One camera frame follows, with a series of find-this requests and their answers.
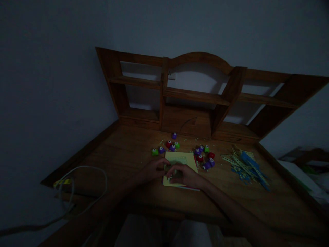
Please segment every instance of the wooden shelf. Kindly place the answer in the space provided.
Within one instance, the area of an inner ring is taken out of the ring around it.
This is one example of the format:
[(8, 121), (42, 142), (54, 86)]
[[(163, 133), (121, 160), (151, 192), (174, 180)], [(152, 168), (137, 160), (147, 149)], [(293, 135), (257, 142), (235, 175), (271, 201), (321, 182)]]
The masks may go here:
[(252, 103), (258, 103), (258, 104), (265, 104), (265, 105), (271, 105), (271, 106), (279, 106), (279, 107), (285, 107), (285, 108), (291, 108), (291, 109), (297, 109), (298, 106), (281, 101), (279, 99), (269, 97), (269, 96), (263, 96), (263, 95), (256, 95), (256, 94), (247, 94), (247, 93), (241, 93), (239, 95), (238, 101), (246, 101), (246, 102), (252, 102)]
[(217, 132), (230, 134), (233, 136), (259, 139), (259, 137), (254, 132), (252, 132), (246, 125), (237, 123), (222, 122)]
[(211, 104), (218, 104), (218, 105), (229, 105), (230, 103), (224, 100), (218, 94), (211, 94), (211, 93), (203, 93), (185, 89), (176, 89), (172, 87), (168, 87), (164, 92), (163, 95), (166, 97), (172, 98), (180, 98), (180, 99), (187, 99), (192, 101), (199, 101), (199, 102), (206, 102)]
[(159, 113), (157, 111), (143, 110), (129, 107), (126, 111), (120, 114), (120, 117), (144, 120), (147, 122), (159, 122)]
[(109, 78), (109, 82), (118, 83), (118, 84), (127, 84), (138, 87), (146, 87), (151, 89), (160, 89), (159, 81), (152, 81), (147, 79), (135, 78), (135, 77), (127, 77), (127, 76), (119, 76)]
[(162, 131), (201, 138), (211, 137), (211, 110), (169, 105), (164, 108)]

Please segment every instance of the cable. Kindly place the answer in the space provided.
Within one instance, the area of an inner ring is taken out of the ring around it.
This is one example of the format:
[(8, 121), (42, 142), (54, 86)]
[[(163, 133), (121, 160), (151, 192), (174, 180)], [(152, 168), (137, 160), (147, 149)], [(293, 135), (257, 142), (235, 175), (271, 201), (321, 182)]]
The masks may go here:
[[(92, 168), (92, 169), (96, 169), (96, 170), (100, 170), (103, 172), (104, 174), (104, 177), (105, 177), (105, 189), (104, 189), (104, 192), (103, 194), (98, 198), (96, 199), (95, 201), (93, 201), (91, 204), (89, 204), (89, 206), (82, 212), (80, 213), (79, 215), (85, 213), (88, 209), (90, 209), (99, 199), (101, 199), (107, 192), (107, 175), (105, 173), (105, 171), (101, 168), (98, 168), (98, 167), (93, 167), (93, 166), (78, 166), (74, 169), (72, 169), (71, 171), (69, 171), (68, 173), (66, 173), (61, 179), (59, 179), (59, 181), (62, 181), (64, 179), (66, 179), (67, 177), (69, 177), (69, 174), (71, 174), (71, 172), (77, 170), (78, 168)], [(73, 200), (73, 196), (74, 196), (74, 191), (75, 191), (75, 183), (74, 183), (74, 180), (72, 180), (72, 189), (71, 189), (71, 196), (70, 196), (70, 199), (69, 199), (69, 205), (68, 207), (66, 208), (65, 207), (65, 204), (63, 202), (63, 199), (62, 199), (62, 187), (63, 187), (63, 184), (64, 183), (60, 183), (59, 185), (59, 188), (58, 190), (56, 190), (57, 186), (59, 183), (57, 183), (54, 187), (54, 190), (56, 192), (58, 192), (59, 194), (59, 199), (60, 201), (62, 202), (62, 206), (63, 206), (63, 209), (65, 210), (65, 213), (63, 216), (59, 217), (59, 218), (56, 218), (46, 224), (43, 224), (43, 225), (23, 225), (23, 226), (16, 226), (16, 227), (13, 227), (13, 228), (8, 228), (8, 229), (3, 229), (3, 230), (0, 230), (0, 237), (3, 237), (3, 236), (6, 236), (6, 235), (10, 235), (10, 234), (14, 234), (14, 233), (19, 233), (19, 232), (27, 232), (27, 231), (39, 231), (41, 229), (44, 229), (48, 226), (50, 226), (51, 224), (61, 220), (62, 218), (64, 218), (66, 215), (69, 214), (69, 210), (71, 209), (71, 205), (72, 205), (72, 200)]]

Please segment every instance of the paper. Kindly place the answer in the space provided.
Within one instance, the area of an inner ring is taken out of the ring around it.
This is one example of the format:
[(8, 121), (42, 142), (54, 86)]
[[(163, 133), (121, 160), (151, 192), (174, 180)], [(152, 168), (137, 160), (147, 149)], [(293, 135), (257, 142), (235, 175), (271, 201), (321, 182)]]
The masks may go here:
[[(193, 153), (166, 152), (165, 158), (169, 160), (171, 165), (176, 163), (185, 164), (198, 173)], [(185, 186), (184, 184), (170, 184), (166, 176), (163, 177), (163, 184), (171, 187)]]

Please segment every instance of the desk surface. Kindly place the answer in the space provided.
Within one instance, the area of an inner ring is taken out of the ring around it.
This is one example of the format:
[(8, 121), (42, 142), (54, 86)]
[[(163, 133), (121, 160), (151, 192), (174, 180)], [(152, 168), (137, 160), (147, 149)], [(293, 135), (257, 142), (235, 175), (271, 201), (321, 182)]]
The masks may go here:
[[(111, 190), (153, 159), (151, 150), (159, 147), (162, 140), (163, 143), (171, 140), (171, 135), (121, 125), (79, 165), (104, 169)], [(176, 141), (180, 144), (179, 152), (189, 152), (200, 144), (208, 145), (216, 155), (216, 165), (209, 172), (200, 169), (199, 173), (273, 229), (308, 237), (316, 237), (328, 230), (255, 146), (238, 145), (239, 148), (254, 153), (262, 172), (269, 178), (271, 192), (267, 192), (258, 183), (245, 185), (231, 171), (230, 164), (221, 159), (221, 154), (231, 153), (232, 143), (202, 138), (196, 140), (195, 137), (182, 135), (178, 135)], [(104, 178), (101, 172), (82, 168), (75, 171), (75, 177), (79, 193), (94, 196), (102, 193)], [(228, 223), (220, 209), (203, 192), (164, 187), (160, 179), (140, 186), (127, 200), (132, 205), (182, 212), (201, 221), (209, 220), (219, 225)]]

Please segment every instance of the hand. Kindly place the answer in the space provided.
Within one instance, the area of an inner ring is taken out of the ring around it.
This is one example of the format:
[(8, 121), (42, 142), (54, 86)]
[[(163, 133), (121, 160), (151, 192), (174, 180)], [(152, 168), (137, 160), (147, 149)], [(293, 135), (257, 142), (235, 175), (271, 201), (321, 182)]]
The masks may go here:
[(179, 183), (184, 184), (192, 188), (203, 188), (206, 179), (201, 177), (199, 174), (197, 174), (195, 171), (193, 171), (188, 165), (182, 165), (179, 163), (176, 163), (173, 165), (170, 170), (167, 172), (167, 178), (171, 177), (172, 173), (175, 170), (179, 170), (183, 173), (183, 177), (181, 178), (172, 178), (170, 179), (171, 184)]
[[(163, 164), (170, 165), (170, 162), (165, 158), (159, 158), (157, 160), (152, 160), (147, 165), (145, 165), (137, 175), (140, 179), (140, 183), (147, 183), (155, 178), (163, 177), (166, 174), (166, 172), (163, 170)], [(162, 170), (157, 170), (158, 166), (162, 166)]]

